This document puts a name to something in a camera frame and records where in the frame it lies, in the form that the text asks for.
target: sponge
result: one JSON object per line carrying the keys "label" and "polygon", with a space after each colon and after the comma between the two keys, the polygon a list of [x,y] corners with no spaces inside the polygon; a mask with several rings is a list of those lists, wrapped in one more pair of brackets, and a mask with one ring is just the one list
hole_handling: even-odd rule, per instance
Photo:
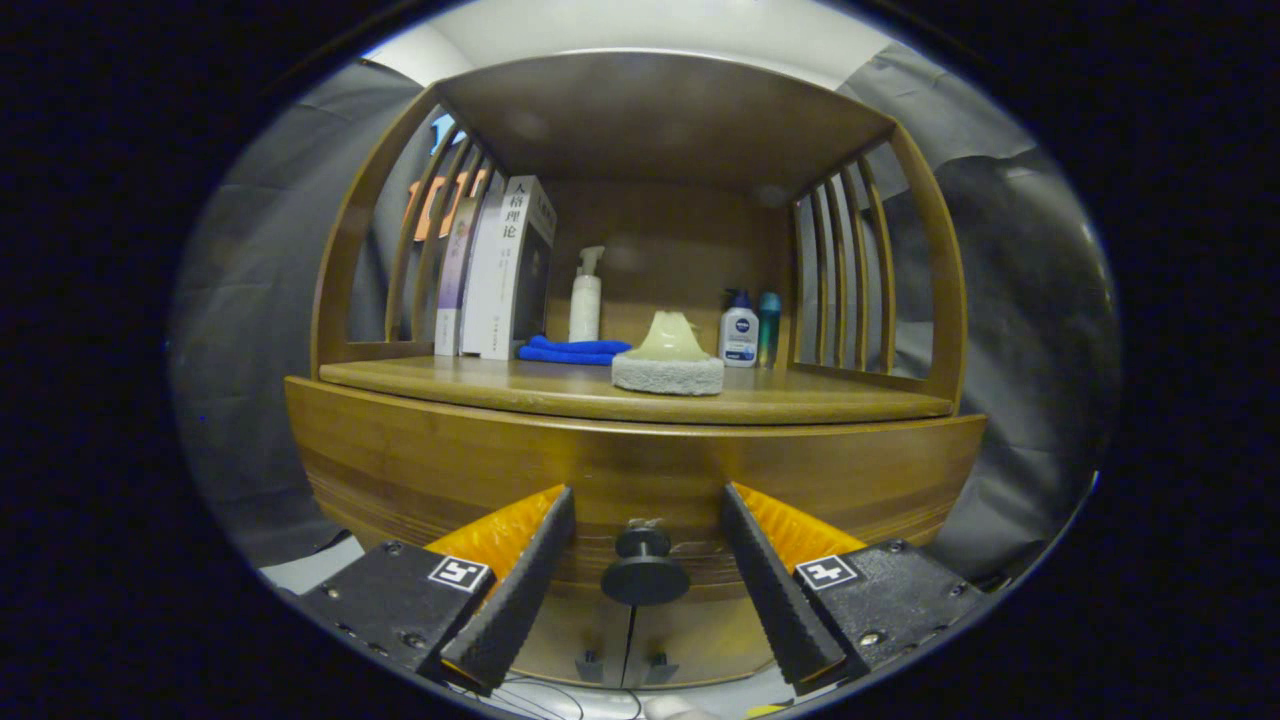
{"label": "sponge", "polygon": [[703,352],[684,313],[659,310],[640,347],[613,357],[613,384],[662,395],[718,395],[724,361]]}
{"label": "sponge", "polygon": [[613,384],[640,392],[662,395],[719,395],[724,389],[724,361],[636,360],[613,357]]}

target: shelf top panel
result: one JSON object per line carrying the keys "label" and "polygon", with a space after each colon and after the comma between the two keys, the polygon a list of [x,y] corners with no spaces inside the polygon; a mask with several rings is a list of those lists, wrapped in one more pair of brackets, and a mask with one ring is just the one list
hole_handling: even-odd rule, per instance
{"label": "shelf top panel", "polygon": [[471,407],[539,415],[787,425],[937,418],[946,400],[801,370],[724,369],[724,392],[707,397],[617,388],[609,368],[524,360],[426,356],[321,365],[334,384]]}
{"label": "shelf top panel", "polygon": [[549,55],[435,88],[513,176],[700,184],[767,206],[796,197],[893,128],[823,87],[668,53]]}

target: book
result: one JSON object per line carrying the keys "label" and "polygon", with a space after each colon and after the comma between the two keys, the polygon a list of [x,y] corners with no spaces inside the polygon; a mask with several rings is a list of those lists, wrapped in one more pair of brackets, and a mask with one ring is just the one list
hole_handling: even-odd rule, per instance
{"label": "book", "polygon": [[474,247],[488,223],[498,223],[502,209],[502,176],[494,176],[477,214],[475,197],[463,199],[457,208],[458,223],[449,233],[444,264],[440,269],[440,291],[435,311],[435,354],[458,355],[462,350],[462,323],[466,314],[467,273]]}
{"label": "book", "polygon": [[541,334],[556,209],[535,176],[507,181],[495,222],[476,233],[463,301],[462,352],[511,360]]}

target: pump dispenser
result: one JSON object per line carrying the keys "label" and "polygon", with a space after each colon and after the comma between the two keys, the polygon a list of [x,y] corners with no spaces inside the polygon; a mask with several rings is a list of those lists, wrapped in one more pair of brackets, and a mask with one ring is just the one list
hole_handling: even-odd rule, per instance
{"label": "pump dispenser", "polygon": [[570,342],[600,340],[600,278],[595,277],[595,264],[603,254],[603,245],[584,247],[577,254],[582,264],[577,266],[573,295],[568,304]]}

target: folded blue towel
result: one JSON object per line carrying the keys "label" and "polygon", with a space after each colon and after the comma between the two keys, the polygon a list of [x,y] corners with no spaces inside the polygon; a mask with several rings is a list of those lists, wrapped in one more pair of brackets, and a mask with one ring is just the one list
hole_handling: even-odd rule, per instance
{"label": "folded blue towel", "polygon": [[556,352],[585,352],[590,355],[617,355],[618,352],[626,352],[631,350],[631,346],[626,342],[617,342],[613,340],[594,340],[588,342],[552,342],[547,340],[547,336],[534,336],[529,341],[530,347],[536,347],[539,350],[553,350]]}
{"label": "folded blue towel", "polygon": [[612,365],[613,356],[627,350],[631,350],[630,345],[612,340],[552,342],[545,336],[534,336],[527,345],[516,352],[516,356],[521,360],[536,360],[539,363]]}
{"label": "folded blue towel", "polygon": [[561,352],[558,350],[544,350],[526,345],[516,352],[521,360],[538,360],[539,363],[567,363],[570,365],[612,365],[612,352]]}

